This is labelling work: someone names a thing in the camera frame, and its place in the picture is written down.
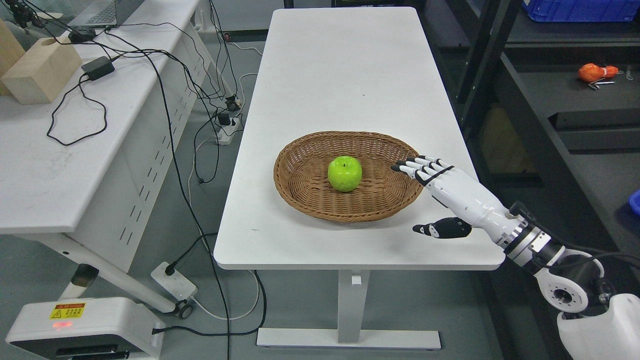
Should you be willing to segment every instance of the red light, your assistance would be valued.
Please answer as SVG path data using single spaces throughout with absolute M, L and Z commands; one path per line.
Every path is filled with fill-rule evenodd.
M 74 322 L 54 322 L 53 323 L 53 327 L 55 327 L 55 328 L 58 328 L 58 327 L 70 327 L 73 324 L 74 324 Z

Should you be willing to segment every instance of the blue container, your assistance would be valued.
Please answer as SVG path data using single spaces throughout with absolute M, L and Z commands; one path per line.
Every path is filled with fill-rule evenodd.
M 628 22 L 640 0 L 524 0 L 522 7 L 538 22 Z
M 631 205 L 631 210 L 640 217 L 640 190 L 631 194 L 629 197 L 629 205 Z

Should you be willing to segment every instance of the robot finger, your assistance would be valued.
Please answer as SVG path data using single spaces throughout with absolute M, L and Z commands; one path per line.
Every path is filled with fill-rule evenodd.
M 451 166 L 450 164 L 442 161 L 442 159 L 440 159 L 440 158 L 432 158 L 431 156 L 420 155 L 420 156 L 418 156 L 418 159 L 423 159 L 423 160 L 426 160 L 426 161 L 432 161 L 433 163 L 436 163 L 436 165 L 438 165 L 438 166 L 440 166 L 442 168 L 447 168 L 447 167 Z
M 415 173 L 416 173 L 416 169 L 406 166 L 406 165 L 402 165 L 400 164 L 401 161 L 398 161 L 398 163 L 396 163 L 395 165 L 391 165 L 391 170 L 396 171 L 396 172 L 404 172 L 405 174 L 409 175 L 410 178 L 415 179 Z
M 391 165 L 391 170 L 396 172 L 404 172 L 405 174 L 409 175 L 410 178 L 418 180 L 418 183 L 420 183 L 422 186 L 427 186 L 427 184 L 433 179 L 433 177 L 429 174 L 406 165 Z
M 414 168 L 416 170 L 422 169 L 423 165 L 420 165 L 420 164 L 418 164 L 418 163 L 416 163 L 414 161 L 411 161 L 409 159 L 411 159 L 411 158 L 408 158 L 406 161 L 398 160 L 398 161 L 396 161 L 396 165 L 405 165 L 405 166 L 408 166 L 408 167 L 412 167 L 412 168 Z

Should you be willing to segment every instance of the white desk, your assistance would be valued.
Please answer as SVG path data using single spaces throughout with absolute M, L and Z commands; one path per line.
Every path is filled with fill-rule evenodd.
M 147 0 L 124 26 L 112 31 L 142 49 L 165 49 L 187 64 L 201 83 L 211 56 L 189 19 L 197 0 Z M 101 35 L 96 41 L 134 50 Z M 83 63 L 103 56 L 96 45 L 75 45 Z M 62 93 L 77 83 L 82 70 L 52 104 L 22 106 L 0 97 L 0 234 L 40 241 L 77 263 L 100 270 L 100 276 L 169 312 L 169 300 L 129 277 L 133 256 L 164 176 L 172 162 L 169 131 L 175 145 L 196 95 L 186 88 L 182 65 L 160 54 L 151 56 L 161 72 L 172 125 L 151 64 L 146 58 L 121 58 L 115 71 L 83 85 L 89 97 L 107 107 L 108 128 L 82 142 L 63 147 L 46 137 L 51 112 Z M 102 108 L 82 99 L 76 89 L 56 114 L 53 135 L 65 142 L 102 127 Z
M 479 230 L 456 240 L 414 233 L 452 216 L 427 191 L 390 218 L 358 224 L 287 205 L 273 183 L 278 153 L 328 130 L 385 133 L 475 173 L 414 9 L 277 10 L 214 257 L 226 269 L 339 270 L 339 312 L 337 330 L 261 329 L 258 344 L 440 348 L 435 331 L 360 331 L 369 271 L 493 270 L 502 251 Z

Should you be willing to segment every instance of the laptop keyboard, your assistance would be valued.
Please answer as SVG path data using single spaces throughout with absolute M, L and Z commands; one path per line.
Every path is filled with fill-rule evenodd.
M 109 24 L 116 19 L 116 2 L 109 4 L 103 11 L 95 14 L 87 23 L 89 24 Z

